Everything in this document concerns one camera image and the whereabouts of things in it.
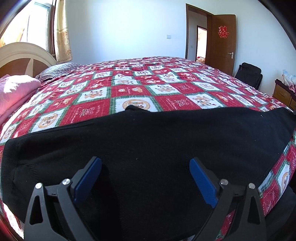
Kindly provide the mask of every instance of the headboard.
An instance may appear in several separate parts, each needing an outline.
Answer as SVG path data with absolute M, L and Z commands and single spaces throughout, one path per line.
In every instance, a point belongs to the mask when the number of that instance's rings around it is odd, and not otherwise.
M 25 42 L 16 42 L 0 48 L 0 78 L 6 74 L 35 77 L 56 60 L 43 48 Z

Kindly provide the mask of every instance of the bed sheet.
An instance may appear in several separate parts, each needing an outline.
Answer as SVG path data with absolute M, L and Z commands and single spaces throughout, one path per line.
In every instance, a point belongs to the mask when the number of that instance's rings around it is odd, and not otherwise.
M 218 107 L 248 107 L 264 112 L 287 108 L 217 69 L 187 59 L 107 61 L 81 66 L 43 83 L 40 91 L 3 126 L 0 157 L 10 138 L 117 113 L 131 104 L 152 112 Z M 295 171 L 295 141 L 294 134 L 258 187 L 265 215 L 275 206 Z M 232 217 L 233 213 L 227 216 L 217 240 L 226 235 Z

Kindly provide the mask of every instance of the wooden cabinet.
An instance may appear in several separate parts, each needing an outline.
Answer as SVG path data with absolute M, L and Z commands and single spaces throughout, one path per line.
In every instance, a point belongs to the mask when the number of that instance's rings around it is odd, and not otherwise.
M 276 80 L 276 86 L 272 97 L 290 107 L 292 110 L 296 110 L 296 95 L 279 80 Z

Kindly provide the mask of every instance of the silver bolt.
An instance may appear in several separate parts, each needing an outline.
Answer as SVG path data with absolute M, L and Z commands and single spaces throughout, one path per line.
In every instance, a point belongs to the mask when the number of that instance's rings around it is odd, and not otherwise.
M 251 189 L 255 189 L 255 187 L 256 187 L 256 186 L 255 186 L 254 183 L 250 183 L 250 184 L 249 184 L 249 188 L 251 188 Z
M 63 183 L 63 185 L 68 185 L 69 183 L 71 182 L 71 180 L 70 179 L 64 179 L 63 181 L 62 181 L 62 183 Z
M 226 179 L 221 179 L 220 183 L 224 186 L 228 185 L 228 181 Z
M 35 188 L 36 188 L 36 189 L 40 189 L 40 188 L 42 188 L 42 183 L 37 183 L 37 184 L 35 185 Z

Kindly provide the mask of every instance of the floral curtain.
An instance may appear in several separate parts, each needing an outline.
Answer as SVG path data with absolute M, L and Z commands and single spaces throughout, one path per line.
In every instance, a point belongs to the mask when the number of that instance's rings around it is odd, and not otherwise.
M 8 25 L 7 29 L 0 38 L 0 47 L 4 45 L 20 42 L 24 33 L 25 28 L 28 25 L 29 16 L 35 0 L 31 1 L 27 6 L 21 10 L 15 18 Z
M 69 41 L 68 25 L 66 18 L 66 2 L 65 0 L 57 0 L 54 16 L 54 48 L 57 63 L 65 63 L 73 59 Z

